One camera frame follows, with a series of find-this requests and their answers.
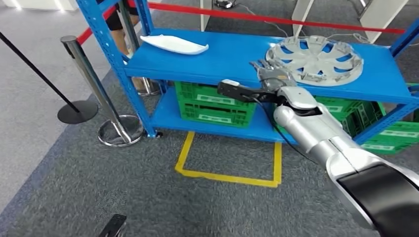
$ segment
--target yellow tape square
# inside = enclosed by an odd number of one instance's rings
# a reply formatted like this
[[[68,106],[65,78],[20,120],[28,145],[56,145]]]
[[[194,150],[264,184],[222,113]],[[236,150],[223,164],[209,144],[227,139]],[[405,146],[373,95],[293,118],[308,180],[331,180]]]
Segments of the yellow tape square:
[[[223,174],[214,174],[194,170],[183,169],[186,159],[188,157],[189,150],[191,149],[192,142],[194,140],[195,132],[188,132],[185,142],[183,143],[182,150],[180,151],[179,159],[175,166],[175,170],[181,173],[183,176],[191,178],[206,178],[216,181],[247,184],[247,185],[256,185],[264,186],[270,188],[276,188],[281,183],[282,176],[282,144],[275,143],[274,147],[274,170],[273,170],[273,180],[263,180],[263,179],[252,179],[238,176],[230,176]]]

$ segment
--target silver stanchion post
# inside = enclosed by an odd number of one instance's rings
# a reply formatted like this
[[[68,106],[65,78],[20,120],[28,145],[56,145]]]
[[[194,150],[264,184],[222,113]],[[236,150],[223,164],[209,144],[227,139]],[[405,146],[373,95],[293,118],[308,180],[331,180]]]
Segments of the silver stanchion post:
[[[110,147],[125,147],[138,142],[144,132],[140,119],[132,115],[118,115],[75,36],[64,36],[61,42],[109,118],[99,129],[100,142]]]
[[[134,53],[140,47],[140,44],[138,42],[137,35],[135,34],[134,26],[129,17],[129,12],[127,11],[128,6],[126,6],[125,4],[126,1],[119,2],[120,11],[118,12],[118,16],[122,23],[125,35],[128,39],[128,44],[130,45],[131,50]],[[149,78],[133,77],[132,83],[134,84],[138,94],[141,96],[152,96],[160,94],[159,85],[155,81],[150,80]]]

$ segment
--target black object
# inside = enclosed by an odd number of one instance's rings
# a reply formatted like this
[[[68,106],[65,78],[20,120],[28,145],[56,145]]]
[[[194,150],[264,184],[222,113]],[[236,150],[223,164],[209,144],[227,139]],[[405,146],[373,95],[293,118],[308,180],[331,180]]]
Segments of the black object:
[[[124,232],[126,216],[115,214],[98,237],[120,237]]]
[[[215,0],[214,5],[219,8],[230,9],[236,6],[236,0]]]
[[[90,120],[98,112],[97,104],[90,101],[80,100],[74,101],[72,104],[79,112],[75,112],[75,110],[67,104],[58,111],[58,120],[66,124],[78,124]]]
[[[245,103],[256,103],[257,100],[260,103],[281,105],[286,100],[285,97],[278,97],[274,92],[245,87],[229,80],[218,83],[217,93]]]
[[[378,165],[338,182],[369,215],[382,237],[419,236],[419,191],[403,174]]]
[[[22,53],[20,50],[0,32],[0,39],[19,56],[54,92],[63,99],[67,105],[58,112],[58,119],[67,124],[77,124],[92,119],[99,108],[91,101],[76,101],[72,103],[59,91],[54,84]]]

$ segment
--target crate label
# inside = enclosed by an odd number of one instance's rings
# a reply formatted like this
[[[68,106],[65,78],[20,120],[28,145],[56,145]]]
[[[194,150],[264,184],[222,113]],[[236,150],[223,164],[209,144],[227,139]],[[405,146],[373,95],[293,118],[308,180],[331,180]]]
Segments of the crate label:
[[[205,101],[205,102],[226,104],[226,105],[235,105],[236,104],[234,99],[221,98],[221,97],[215,97],[215,96],[207,96],[207,95],[197,95],[197,100]]]
[[[340,113],[343,110],[343,106],[326,106],[330,113]]]
[[[209,115],[198,115],[198,119],[213,121],[213,122],[223,122],[223,123],[232,123],[231,118],[220,118]]]
[[[402,131],[384,130],[382,133],[380,133],[380,135],[418,138],[419,132],[402,132]]]
[[[364,144],[361,147],[365,149],[374,149],[374,150],[382,150],[382,151],[393,151],[396,148],[395,146],[382,146],[382,145],[370,145],[370,144]]]

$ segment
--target red rope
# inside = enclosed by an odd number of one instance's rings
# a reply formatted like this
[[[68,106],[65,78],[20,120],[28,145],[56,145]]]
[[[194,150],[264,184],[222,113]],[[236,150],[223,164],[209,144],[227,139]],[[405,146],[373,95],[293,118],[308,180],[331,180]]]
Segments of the red rope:
[[[128,0],[128,2],[129,2],[129,6],[135,7],[135,2],[133,0]],[[183,13],[190,13],[190,14],[203,14],[203,15],[209,15],[209,16],[236,18],[236,19],[243,19],[243,20],[250,20],[250,21],[266,21],[266,22],[290,24],[290,25],[296,24],[296,25],[304,25],[304,26],[326,27],[326,28],[345,29],[345,30],[353,30],[353,31],[373,31],[373,32],[394,33],[394,34],[403,34],[405,32],[405,30],[403,29],[395,29],[395,28],[381,29],[381,28],[370,28],[370,27],[335,24],[335,23],[295,21],[295,20],[279,18],[279,17],[252,15],[252,14],[247,14],[247,13],[237,13],[237,12],[231,12],[231,11],[209,10],[209,9],[202,9],[199,7],[181,6],[181,5],[165,4],[165,3],[149,2],[148,6],[151,9],[157,9],[157,10],[162,10],[162,11],[183,12]],[[115,11],[115,7],[113,6],[109,8],[103,14],[103,17],[105,19],[108,19],[108,17],[114,11]],[[77,37],[77,41],[80,44],[83,44],[91,35],[92,35],[91,29],[87,28],[79,37]]]

